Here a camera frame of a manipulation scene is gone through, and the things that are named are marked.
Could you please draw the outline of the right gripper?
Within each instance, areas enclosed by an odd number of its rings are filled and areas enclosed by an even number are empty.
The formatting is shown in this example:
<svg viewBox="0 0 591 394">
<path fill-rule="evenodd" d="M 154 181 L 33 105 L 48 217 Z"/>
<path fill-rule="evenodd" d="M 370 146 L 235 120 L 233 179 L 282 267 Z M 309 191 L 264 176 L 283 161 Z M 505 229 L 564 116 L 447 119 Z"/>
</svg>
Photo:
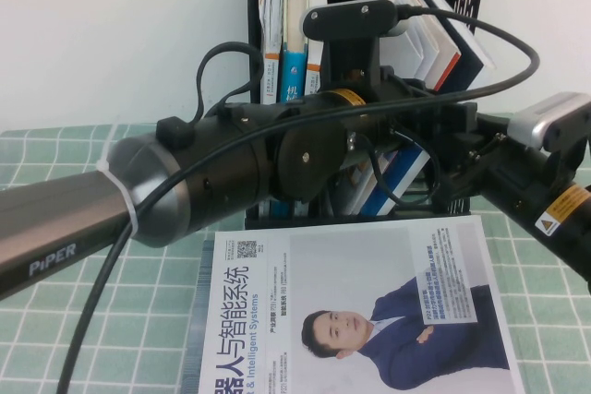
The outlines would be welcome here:
<svg viewBox="0 0 591 394">
<path fill-rule="evenodd" d="M 549 157 L 507 135 L 507 117 L 480 114 L 475 153 L 438 156 L 436 212 L 454 212 L 456 201 L 481 196 L 497 209 L 540 209 L 554 191 Z"/>
</svg>

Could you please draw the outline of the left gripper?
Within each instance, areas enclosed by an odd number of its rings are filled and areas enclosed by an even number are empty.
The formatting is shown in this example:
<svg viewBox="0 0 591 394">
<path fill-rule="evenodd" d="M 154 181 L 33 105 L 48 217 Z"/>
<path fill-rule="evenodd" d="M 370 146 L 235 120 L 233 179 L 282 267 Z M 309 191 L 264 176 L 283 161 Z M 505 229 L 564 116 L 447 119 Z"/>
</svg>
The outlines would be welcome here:
<svg viewBox="0 0 591 394">
<path fill-rule="evenodd" d="M 399 78 L 391 66 L 381 66 L 379 73 L 370 79 L 378 101 L 436 97 L 422 80 Z M 473 102 L 443 104 L 438 110 L 438 123 L 435 117 L 436 109 L 428 107 L 414 107 L 392 116 L 396 124 L 418 136 L 434 136 L 437 129 L 440 135 L 467 134 L 476 130 L 476 104 Z"/>
</svg>

